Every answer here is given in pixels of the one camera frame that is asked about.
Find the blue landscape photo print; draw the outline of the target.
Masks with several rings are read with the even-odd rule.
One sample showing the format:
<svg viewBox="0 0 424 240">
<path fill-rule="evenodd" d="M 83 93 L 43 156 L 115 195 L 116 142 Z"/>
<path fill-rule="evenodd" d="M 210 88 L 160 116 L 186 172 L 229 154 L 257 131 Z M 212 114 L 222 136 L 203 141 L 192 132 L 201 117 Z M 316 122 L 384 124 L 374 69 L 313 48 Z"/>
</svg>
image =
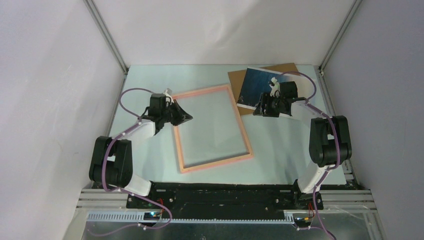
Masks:
<svg viewBox="0 0 424 240">
<path fill-rule="evenodd" d="M 311 100 L 317 93 L 316 81 L 304 73 L 297 71 L 277 72 L 257 67 L 248 67 L 244 76 L 241 92 L 236 102 L 237 107 L 255 110 L 262 93 L 270 93 L 271 78 L 277 78 L 279 83 L 295 82 L 299 97 Z"/>
</svg>

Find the orange wooden picture frame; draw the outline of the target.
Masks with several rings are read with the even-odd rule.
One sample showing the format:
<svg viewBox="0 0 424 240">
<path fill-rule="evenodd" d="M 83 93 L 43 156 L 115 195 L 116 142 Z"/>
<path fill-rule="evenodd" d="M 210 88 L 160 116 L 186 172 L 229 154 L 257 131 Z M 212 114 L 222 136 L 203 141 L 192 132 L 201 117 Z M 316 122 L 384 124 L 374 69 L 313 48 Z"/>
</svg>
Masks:
<svg viewBox="0 0 424 240">
<path fill-rule="evenodd" d="M 182 174 L 254 157 L 229 84 L 179 93 L 173 98 L 192 116 L 173 128 Z"/>
</svg>

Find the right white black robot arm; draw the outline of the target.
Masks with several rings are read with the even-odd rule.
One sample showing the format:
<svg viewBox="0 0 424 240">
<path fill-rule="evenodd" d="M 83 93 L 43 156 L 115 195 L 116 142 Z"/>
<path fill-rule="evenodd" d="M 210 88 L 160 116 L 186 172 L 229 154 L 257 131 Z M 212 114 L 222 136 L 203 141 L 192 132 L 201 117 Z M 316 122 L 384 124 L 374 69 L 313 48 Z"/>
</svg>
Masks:
<svg viewBox="0 0 424 240">
<path fill-rule="evenodd" d="M 278 118 L 281 115 L 302 121 L 309 128 L 310 163 L 291 188 L 291 204 L 304 209 L 315 201 L 329 173 L 352 156 L 348 120 L 343 115 L 329 116 L 300 97 L 295 82 L 272 83 L 270 92 L 260 94 L 255 116 Z"/>
</svg>

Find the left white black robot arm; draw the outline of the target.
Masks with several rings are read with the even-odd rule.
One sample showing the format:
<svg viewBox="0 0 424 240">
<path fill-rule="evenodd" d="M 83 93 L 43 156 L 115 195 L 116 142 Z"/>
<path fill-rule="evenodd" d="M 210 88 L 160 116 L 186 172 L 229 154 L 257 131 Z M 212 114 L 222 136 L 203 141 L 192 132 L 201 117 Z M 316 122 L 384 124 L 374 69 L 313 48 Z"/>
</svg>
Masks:
<svg viewBox="0 0 424 240">
<path fill-rule="evenodd" d="M 145 142 L 157 135 L 165 124 L 179 126 L 192 120 L 193 116 L 169 94 L 153 93 L 144 112 L 135 117 L 135 123 L 115 137 L 99 136 L 95 140 L 88 176 L 106 192 L 138 195 L 138 201 L 145 208 L 153 208 L 158 202 L 158 194 L 151 190 L 151 181 L 134 172 L 130 137 Z"/>
</svg>

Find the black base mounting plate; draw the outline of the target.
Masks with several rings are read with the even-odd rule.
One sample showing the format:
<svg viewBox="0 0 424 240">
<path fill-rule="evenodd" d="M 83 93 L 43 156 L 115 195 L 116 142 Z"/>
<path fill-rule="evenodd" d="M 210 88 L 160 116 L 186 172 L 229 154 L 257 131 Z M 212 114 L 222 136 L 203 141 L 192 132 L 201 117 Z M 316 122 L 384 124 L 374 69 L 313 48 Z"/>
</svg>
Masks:
<svg viewBox="0 0 424 240">
<path fill-rule="evenodd" d="M 260 190 L 171 190 L 151 191 L 147 196 L 154 203 L 128 197 L 128 209 L 157 209 L 163 204 L 167 209 L 162 216 L 172 214 L 174 220 L 261 221 L 284 220 L 288 211 L 310 213 L 323 209 L 320 195 L 317 203 L 307 196 L 298 197 L 293 191 Z"/>
</svg>

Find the left aluminium corner post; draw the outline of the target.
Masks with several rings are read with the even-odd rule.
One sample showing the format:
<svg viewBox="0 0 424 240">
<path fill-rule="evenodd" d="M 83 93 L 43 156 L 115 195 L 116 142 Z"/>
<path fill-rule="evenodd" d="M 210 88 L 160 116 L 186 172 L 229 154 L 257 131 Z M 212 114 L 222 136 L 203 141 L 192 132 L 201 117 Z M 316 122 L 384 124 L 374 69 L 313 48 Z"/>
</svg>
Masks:
<svg viewBox="0 0 424 240">
<path fill-rule="evenodd" d="M 128 74 L 129 67 L 125 63 L 122 53 L 119 50 L 118 45 L 116 44 L 97 4 L 94 0 L 83 0 L 89 14 L 91 15 L 94 23 L 97 26 L 101 36 L 103 37 L 106 45 L 108 46 L 112 56 L 114 57 L 116 63 L 118 64 L 120 70 L 124 75 Z"/>
</svg>

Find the aluminium corner post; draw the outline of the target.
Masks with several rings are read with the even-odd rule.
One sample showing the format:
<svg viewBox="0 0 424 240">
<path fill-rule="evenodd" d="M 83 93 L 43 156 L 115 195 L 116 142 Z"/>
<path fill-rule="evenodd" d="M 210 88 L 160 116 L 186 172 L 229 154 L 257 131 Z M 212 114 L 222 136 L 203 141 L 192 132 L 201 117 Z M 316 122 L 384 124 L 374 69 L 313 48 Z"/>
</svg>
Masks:
<svg viewBox="0 0 424 240">
<path fill-rule="evenodd" d="M 118 64 L 120 70 L 124 75 L 128 74 L 129 67 L 125 63 L 122 53 L 119 50 L 118 45 L 116 44 L 97 4 L 94 0 L 83 0 L 89 14 L 91 15 L 94 23 L 97 26 L 101 36 L 103 37 L 106 45 L 108 46 L 112 56 L 114 57 L 116 63 Z"/>
<path fill-rule="evenodd" d="M 352 20 L 354 19 L 355 15 L 357 14 L 362 3 L 363 3 L 362 0 L 354 0 L 352 5 L 350 6 L 345 18 L 342 21 L 342 24 L 340 25 L 338 31 L 336 32 L 335 37 L 333 38 L 328 50 L 326 51 L 320 65 L 318 66 L 318 69 L 321 72 L 323 72 L 325 70 L 325 68 L 327 67 L 332 55 L 336 51 L 339 43 L 341 42 L 342 38 L 344 37 L 345 33 L 347 32 L 349 26 L 351 25 Z"/>
</svg>

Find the aluminium front rail frame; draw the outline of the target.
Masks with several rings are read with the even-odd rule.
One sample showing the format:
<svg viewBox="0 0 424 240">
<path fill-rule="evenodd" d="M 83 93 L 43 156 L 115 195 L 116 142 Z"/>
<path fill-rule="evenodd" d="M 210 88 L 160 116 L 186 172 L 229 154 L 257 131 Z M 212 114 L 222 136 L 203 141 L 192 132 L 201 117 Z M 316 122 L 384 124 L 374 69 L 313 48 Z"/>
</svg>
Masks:
<svg viewBox="0 0 424 240">
<path fill-rule="evenodd" d="M 280 190 L 290 192 L 287 185 L 228 185 L 228 184 L 184 184 L 158 183 L 159 190 Z M 289 210 L 294 224 L 258 223 L 128 223 L 87 221 L 90 211 L 106 212 L 151 212 L 153 218 L 163 218 L 167 209 L 157 203 L 157 209 L 127 208 L 128 197 L 120 191 L 106 192 L 103 189 L 83 189 L 77 201 L 74 217 L 65 234 L 66 239 L 326 239 L 325 227 L 338 240 L 385 240 L 377 206 L 370 190 L 350 189 L 344 186 L 326 185 L 319 192 L 323 209 Z"/>
</svg>

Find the right aluminium corner post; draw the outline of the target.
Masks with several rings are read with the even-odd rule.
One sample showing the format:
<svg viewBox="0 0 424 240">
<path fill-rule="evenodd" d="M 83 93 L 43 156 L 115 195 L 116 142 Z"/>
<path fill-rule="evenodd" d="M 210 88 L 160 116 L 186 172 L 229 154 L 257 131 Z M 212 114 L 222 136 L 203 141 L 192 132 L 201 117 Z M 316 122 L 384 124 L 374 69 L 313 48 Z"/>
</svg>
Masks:
<svg viewBox="0 0 424 240">
<path fill-rule="evenodd" d="M 325 70 L 325 68 L 327 67 L 332 55 L 336 51 L 339 43 L 341 42 L 342 38 L 344 37 L 345 33 L 347 32 L 349 26 L 351 25 L 352 20 L 354 19 L 355 15 L 357 14 L 362 3 L 363 3 L 362 0 L 354 0 L 352 5 L 350 6 L 345 18 L 342 21 L 342 24 L 340 25 L 338 31 L 336 32 L 335 37 L 333 38 L 328 50 L 326 51 L 320 65 L 318 66 L 318 69 L 321 72 L 323 72 Z"/>
</svg>

